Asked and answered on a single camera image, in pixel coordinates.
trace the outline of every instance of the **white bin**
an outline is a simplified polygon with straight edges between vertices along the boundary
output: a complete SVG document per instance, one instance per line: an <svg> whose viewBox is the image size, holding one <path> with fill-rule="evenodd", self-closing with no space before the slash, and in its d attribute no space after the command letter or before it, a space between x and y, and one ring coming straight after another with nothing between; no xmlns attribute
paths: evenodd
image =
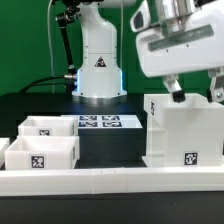
<svg viewBox="0 0 224 224"><path fill-rule="evenodd" d="M223 157L224 106L198 94L174 103L170 94L145 95L148 113L149 167L220 166Z"/></svg>
<svg viewBox="0 0 224 224"><path fill-rule="evenodd" d="M3 166L5 162L5 150L9 147L9 139L8 138L0 138L0 168Z"/></svg>
<svg viewBox="0 0 224 224"><path fill-rule="evenodd" d="M79 137L18 136L5 151L5 168L72 169L79 156Z"/></svg>
<svg viewBox="0 0 224 224"><path fill-rule="evenodd" d="M28 116L18 127L21 136L77 136L75 117Z"/></svg>

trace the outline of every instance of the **open white box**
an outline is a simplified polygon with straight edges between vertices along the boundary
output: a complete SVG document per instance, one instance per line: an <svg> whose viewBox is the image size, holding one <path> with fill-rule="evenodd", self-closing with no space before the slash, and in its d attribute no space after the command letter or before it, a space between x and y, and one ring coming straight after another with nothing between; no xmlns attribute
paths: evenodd
<svg viewBox="0 0 224 224"><path fill-rule="evenodd" d="M0 138L0 168L5 162L5 150L9 147L10 142L8 138Z"/></svg>
<svg viewBox="0 0 224 224"><path fill-rule="evenodd" d="M72 169L78 159L79 137L18 136L5 151L5 169Z"/></svg>
<svg viewBox="0 0 224 224"><path fill-rule="evenodd" d="M21 136L77 136L76 117L28 116L18 127Z"/></svg>
<svg viewBox="0 0 224 224"><path fill-rule="evenodd" d="M221 166L224 106L198 94L174 103L170 94L145 95L149 167Z"/></svg>

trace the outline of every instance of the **black table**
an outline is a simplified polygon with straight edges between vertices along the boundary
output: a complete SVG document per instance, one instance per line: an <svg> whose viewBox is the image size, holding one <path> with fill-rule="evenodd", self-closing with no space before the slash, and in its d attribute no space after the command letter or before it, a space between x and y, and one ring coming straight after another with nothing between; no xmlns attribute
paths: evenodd
<svg viewBox="0 0 224 224"><path fill-rule="evenodd" d="M146 122L141 94L107 107L74 103L64 94L7 94L0 97L0 137L13 141L28 115L61 114L135 114ZM223 206L224 192L1 197L0 223L223 224Z"/></svg>

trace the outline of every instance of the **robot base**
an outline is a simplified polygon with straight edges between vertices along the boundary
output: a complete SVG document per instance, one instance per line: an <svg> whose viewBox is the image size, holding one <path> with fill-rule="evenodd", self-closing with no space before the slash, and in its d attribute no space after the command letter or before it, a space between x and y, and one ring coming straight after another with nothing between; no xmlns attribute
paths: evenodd
<svg viewBox="0 0 224 224"><path fill-rule="evenodd" d="M72 93L72 99L75 102L86 103L86 104L93 104L93 105L111 105L111 104L125 102L126 99L127 99L127 92L126 91L123 91L118 96L115 96L115 97L104 97L104 98L99 98L99 97L84 97L84 96L81 96L77 92L73 92Z"/></svg>

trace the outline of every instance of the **robotic arm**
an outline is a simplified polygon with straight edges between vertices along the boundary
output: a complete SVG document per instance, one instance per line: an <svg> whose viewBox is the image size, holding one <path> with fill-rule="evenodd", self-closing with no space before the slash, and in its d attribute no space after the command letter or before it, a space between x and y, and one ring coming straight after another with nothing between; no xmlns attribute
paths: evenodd
<svg viewBox="0 0 224 224"><path fill-rule="evenodd" d="M122 87L122 71L117 66L117 31L103 19L98 8L131 6L136 0L61 0L65 13L57 16L64 40L68 77L75 80L73 100L92 104L110 104L122 101L126 91ZM83 34L83 65L76 71L68 42L66 25L77 19Z"/></svg>
<svg viewBox="0 0 224 224"><path fill-rule="evenodd" d="M208 100L224 100L224 2L144 0L131 19L141 68L162 76L175 102L185 100L178 74L209 70Z"/></svg>

